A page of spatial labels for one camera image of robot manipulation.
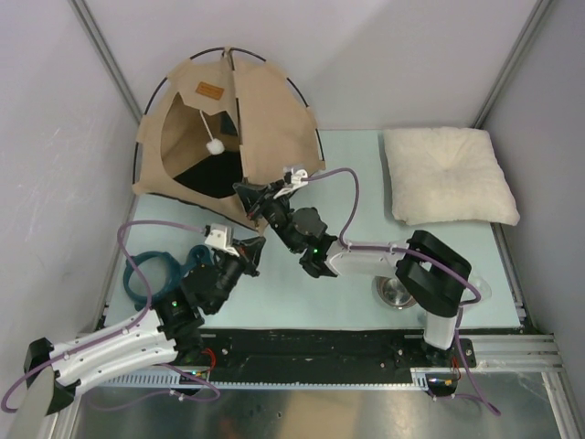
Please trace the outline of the beige fabric pet tent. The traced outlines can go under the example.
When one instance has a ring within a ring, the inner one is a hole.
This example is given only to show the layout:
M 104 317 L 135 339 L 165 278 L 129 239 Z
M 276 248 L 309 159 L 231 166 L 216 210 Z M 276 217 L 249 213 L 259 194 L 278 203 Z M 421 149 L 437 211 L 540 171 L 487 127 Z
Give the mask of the beige fabric pet tent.
M 325 168 L 315 136 L 317 122 L 289 85 L 278 65 L 233 52 L 248 184 L 267 185 L 289 166 L 308 174 Z M 136 140 L 137 196 L 156 195 L 207 209 L 257 232 L 233 185 L 242 182 L 236 109 L 230 67 L 220 52 L 170 72 L 139 125 Z M 211 155 L 217 138 L 225 152 Z

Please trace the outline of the black tent pole front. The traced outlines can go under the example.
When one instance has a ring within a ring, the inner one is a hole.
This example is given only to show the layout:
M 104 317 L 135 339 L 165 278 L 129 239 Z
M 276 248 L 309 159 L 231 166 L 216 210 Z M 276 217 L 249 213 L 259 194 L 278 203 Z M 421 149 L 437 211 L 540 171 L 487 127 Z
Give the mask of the black tent pole front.
M 243 147 L 243 130 L 241 125 L 241 115 L 240 115 L 240 105 L 239 105 L 239 95 L 237 91 L 237 84 L 236 84 L 236 65 L 233 58 L 233 51 L 234 48 L 232 46 L 228 46 L 224 50 L 224 57 L 227 59 L 229 67 L 230 67 L 230 77 L 231 83 L 233 86 L 233 94 L 234 94 L 234 101 L 235 101 L 235 109 L 236 109 L 236 128 L 238 131 L 238 138 L 239 138 L 239 153 L 240 153 L 240 161 L 242 166 L 242 182 L 248 183 L 249 178 L 247 174 L 247 165 L 246 165 L 246 158 L 244 155 L 244 147 Z

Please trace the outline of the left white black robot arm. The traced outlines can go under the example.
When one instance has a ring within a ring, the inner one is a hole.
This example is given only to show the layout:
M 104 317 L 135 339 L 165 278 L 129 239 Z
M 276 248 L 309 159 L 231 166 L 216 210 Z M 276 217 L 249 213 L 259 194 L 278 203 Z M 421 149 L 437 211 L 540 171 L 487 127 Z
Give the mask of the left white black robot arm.
M 43 369 L 52 370 L 46 414 L 59 412 L 103 382 L 155 365 L 178 360 L 196 363 L 202 356 L 199 334 L 205 316 L 216 314 L 242 275 L 258 276 L 265 238 L 236 240 L 227 248 L 207 241 L 212 263 L 197 263 L 178 277 L 175 287 L 121 323 L 86 337 L 53 344 L 31 342 L 24 363 L 26 384 Z

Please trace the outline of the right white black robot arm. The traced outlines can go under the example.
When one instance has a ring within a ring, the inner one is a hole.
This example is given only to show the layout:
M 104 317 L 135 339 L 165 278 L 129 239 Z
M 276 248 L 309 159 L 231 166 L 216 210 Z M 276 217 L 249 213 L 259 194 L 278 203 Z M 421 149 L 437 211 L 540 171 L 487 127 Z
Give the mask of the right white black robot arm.
M 327 233 L 317 209 L 290 207 L 290 191 L 282 181 L 233 187 L 247 217 L 266 220 L 313 278 L 367 274 L 398 280 L 426 313 L 424 359 L 435 367 L 453 359 L 460 303 L 472 271 L 459 253 L 425 230 L 399 243 L 342 243 Z

